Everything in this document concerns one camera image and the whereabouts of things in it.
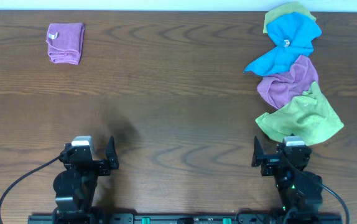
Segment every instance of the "cloth tag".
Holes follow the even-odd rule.
[[[284,40],[285,41],[285,45],[284,45],[284,47],[288,47],[289,45],[290,45],[290,42],[289,42],[289,40]]]
[[[54,35],[49,33],[49,38],[52,40],[56,39],[57,36],[58,36],[58,32],[56,32]]]

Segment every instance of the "folded purple towel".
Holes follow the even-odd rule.
[[[317,71],[308,57],[300,55],[290,66],[289,72],[263,77],[257,90],[267,103],[279,109],[294,96],[307,91],[313,82],[318,82]]]
[[[83,23],[50,24],[46,42],[49,44],[49,57],[53,63],[78,65],[85,27]]]

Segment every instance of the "microfiber towel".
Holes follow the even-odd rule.
[[[309,56],[314,51],[311,40],[322,33],[312,19],[298,12],[270,22],[267,30],[277,47],[250,63],[244,72],[253,71],[261,76],[288,72],[300,55]]]
[[[306,7],[304,7],[301,3],[297,1],[286,3],[266,13],[266,15],[264,16],[263,34],[268,33],[267,24],[274,21],[280,16],[292,12],[298,12],[300,14],[303,14],[309,17],[310,19],[312,19],[313,21],[317,20],[313,15],[311,15],[310,11]]]
[[[318,74],[310,59],[300,55],[290,66],[289,72],[263,77],[257,90],[267,103],[279,109],[289,103],[294,96],[307,91],[311,83],[317,81]]]
[[[282,142],[295,134],[308,146],[328,140],[344,126],[317,82],[275,113],[258,117],[256,123],[272,140]]]
[[[49,57],[53,63],[78,65],[81,57],[83,23],[50,24],[46,42],[49,44]]]

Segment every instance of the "lime green towel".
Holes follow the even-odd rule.
[[[264,17],[263,34],[268,33],[267,24],[274,21],[280,16],[283,16],[285,14],[290,14],[292,12],[298,12],[300,14],[303,14],[309,17],[310,19],[312,19],[314,22],[316,20],[316,18],[313,15],[311,15],[310,11],[306,7],[304,7],[301,3],[297,1],[286,3],[266,13],[266,16]]]
[[[272,140],[281,142],[295,134],[308,146],[328,140],[344,126],[317,82],[275,113],[258,117],[256,123]]]

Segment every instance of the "wooden table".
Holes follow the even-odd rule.
[[[357,14],[313,13],[322,36],[310,56],[345,127],[313,149],[307,170],[346,201],[357,223]],[[84,22],[79,66],[53,64],[52,22]],[[0,196],[75,136],[103,149],[114,135],[121,162],[99,179],[94,205],[139,213],[269,210],[273,178],[251,167],[254,120],[274,112],[243,68],[274,47],[263,12],[0,11]],[[51,212],[60,162],[19,183],[5,223]],[[323,193],[321,211],[341,212]]]

